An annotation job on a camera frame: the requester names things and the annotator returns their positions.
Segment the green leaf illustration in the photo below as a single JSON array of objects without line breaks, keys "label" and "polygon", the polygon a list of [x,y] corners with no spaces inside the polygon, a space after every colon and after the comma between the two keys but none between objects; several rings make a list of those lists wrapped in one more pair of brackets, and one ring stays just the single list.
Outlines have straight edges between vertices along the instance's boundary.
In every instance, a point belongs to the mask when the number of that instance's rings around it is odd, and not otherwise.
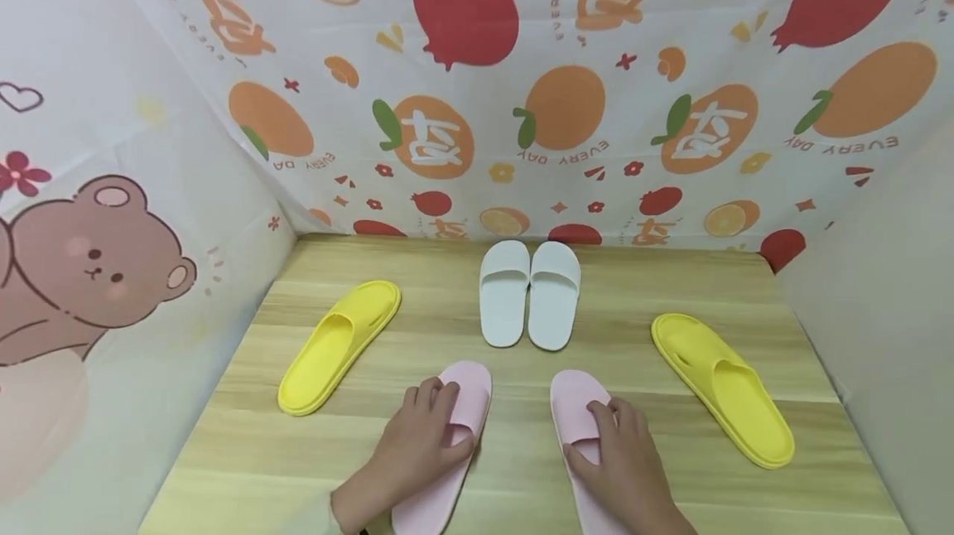
[{"label": "green leaf illustration", "polygon": [[257,133],[255,133],[255,129],[252,129],[251,127],[247,125],[243,125],[239,127],[241,128],[241,131],[245,133],[245,137],[248,138],[248,140],[252,142],[252,145],[255,146],[256,150],[258,150],[258,153],[262,154],[262,158],[264,158],[265,160],[268,160],[268,148],[265,147],[265,142],[262,141],[260,137],[258,137]]},{"label": "green leaf illustration", "polygon": [[378,127],[388,136],[389,142],[381,142],[378,145],[383,151],[389,152],[395,147],[401,146],[401,121],[394,114],[394,110],[388,107],[388,103],[379,99],[371,103],[371,113],[374,113],[374,120],[378,122]]},{"label": "green leaf illustration", "polygon": [[536,140],[536,115],[525,108],[516,107],[513,110],[513,116],[523,117],[523,122],[520,123],[520,131],[517,132],[517,146],[527,150]]},{"label": "green leaf illustration", "polygon": [[666,117],[666,134],[670,135],[670,139],[676,137],[676,135],[682,131],[682,126],[686,125],[686,121],[689,120],[691,107],[692,96],[689,94],[679,96],[676,102],[672,103],[672,107],[669,109],[669,116]]},{"label": "green leaf illustration", "polygon": [[818,104],[815,104],[808,113],[805,113],[802,120],[798,121],[798,124],[795,126],[796,135],[802,135],[807,132],[809,127],[815,125],[818,119],[822,118],[825,110],[828,110],[828,104],[831,103],[833,96],[835,95],[827,89],[818,90],[815,97],[812,98],[812,100],[818,101]]}]

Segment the hand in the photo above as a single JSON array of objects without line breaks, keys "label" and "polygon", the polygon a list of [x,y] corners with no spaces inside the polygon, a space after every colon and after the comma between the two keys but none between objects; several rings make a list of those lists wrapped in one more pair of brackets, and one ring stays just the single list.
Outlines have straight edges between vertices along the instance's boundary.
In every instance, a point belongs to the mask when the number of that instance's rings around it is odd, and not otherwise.
[{"label": "hand", "polygon": [[641,411],[621,398],[586,405],[599,430],[601,464],[564,445],[586,489],[635,535],[696,535],[672,501],[669,481]]},{"label": "hand", "polygon": [[384,428],[371,460],[331,494],[332,513],[343,533],[359,533],[379,514],[443,477],[475,451],[470,434],[450,448],[441,445],[460,386],[423,380]]}]

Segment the pink slipper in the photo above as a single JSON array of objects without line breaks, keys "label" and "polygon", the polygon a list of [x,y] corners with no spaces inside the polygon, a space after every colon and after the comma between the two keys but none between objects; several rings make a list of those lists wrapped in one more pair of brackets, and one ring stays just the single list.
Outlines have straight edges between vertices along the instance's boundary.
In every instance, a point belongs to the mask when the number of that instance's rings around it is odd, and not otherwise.
[{"label": "pink slipper", "polygon": [[[457,382],[460,385],[457,403],[447,423],[444,445],[457,445],[470,433],[479,440],[490,409],[490,395],[494,391],[490,372],[475,361],[458,361],[444,370],[439,378],[443,383]],[[470,455],[431,487],[395,506],[391,511],[394,535],[443,533],[447,522],[451,520],[472,458],[473,455]]]},{"label": "pink slipper", "polygon": [[556,424],[556,437],[560,441],[560,455],[563,455],[566,472],[570,473],[573,497],[576,498],[576,515],[583,535],[629,535],[629,531],[590,496],[583,481],[573,474],[563,454],[563,445],[569,442],[592,464],[600,464],[599,431],[594,416],[586,409],[586,405],[592,401],[608,404],[610,393],[590,374],[568,369],[553,377],[550,384],[550,409]]}]

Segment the slipper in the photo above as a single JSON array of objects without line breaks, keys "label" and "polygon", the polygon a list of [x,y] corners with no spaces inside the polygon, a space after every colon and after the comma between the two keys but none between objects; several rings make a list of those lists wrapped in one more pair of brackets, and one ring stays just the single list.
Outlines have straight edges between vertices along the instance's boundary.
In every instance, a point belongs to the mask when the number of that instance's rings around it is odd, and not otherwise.
[{"label": "slipper", "polygon": [[278,384],[278,406],[297,417],[318,410],[400,305],[401,291],[385,280],[358,285],[341,297]]},{"label": "slipper", "polygon": [[789,464],[795,437],[759,375],[695,317],[663,314],[653,342],[679,378],[706,405],[742,454],[766,470]]},{"label": "slipper", "polygon": [[610,393],[590,374],[567,369],[553,377],[550,409],[560,442],[560,456],[570,474],[580,528],[584,535],[629,535],[629,530],[590,495],[583,481],[571,470],[563,452],[564,443],[570,443],[592,464],[600,465],[599,430],[594,415],[586,408],[594,401],[609,404]]},{"label": "slipper", "polygon": [[557,241],[542,243],[531,266],[531,341],[546,351],[570,342],[576,301],[580,296],[580,263],[571,248]]},{"label": "slipper", "polygon": [[[457,403],[447,422],[444,446],[455,446],[471,433],[479,441],[490,409],[490,396],[494,391],[490,372],[475,361],[458,361],[444,370],[439,378],[442,383],[457,382],[460,385]],[[447,522],[451,520],[460,489],[464,486],[471,459],[472,454],[427,489],[395,506],[391,511],[394,535],[443,533]]]},{"label": "slipper", "polygon": [[514,346],[523,335],[531,254],[520,241],[501,241],[479,265],[479,327],[492,347]]}]

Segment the wooden table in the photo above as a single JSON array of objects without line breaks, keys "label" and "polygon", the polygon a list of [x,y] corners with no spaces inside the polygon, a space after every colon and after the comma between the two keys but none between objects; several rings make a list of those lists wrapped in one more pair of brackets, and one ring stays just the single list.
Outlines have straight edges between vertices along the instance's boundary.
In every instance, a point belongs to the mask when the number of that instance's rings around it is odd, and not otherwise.
[{"label": "wooden table", "polygon": [[[759,255],[575,246],[576,326],[569,346],[547,353],[526,334],[510,349],[483,341],[477,283],[487,247],[303,238],[140,533],[276,533],[368,459],[408,385],[461,359],[487,365],[494,401],[447,535],[580,533],[548,404],[551,378],[566,368],[646,412],[673,495],[701,535],[908,533]],[[374,278],[401,287],[401,310],[320,411],[282,414],[277,385],[302,343],[340,296]],[[790,466],[752,465],[659,357],[650,322],[665,311],[708,323],[759,371],[795,433]]]}]

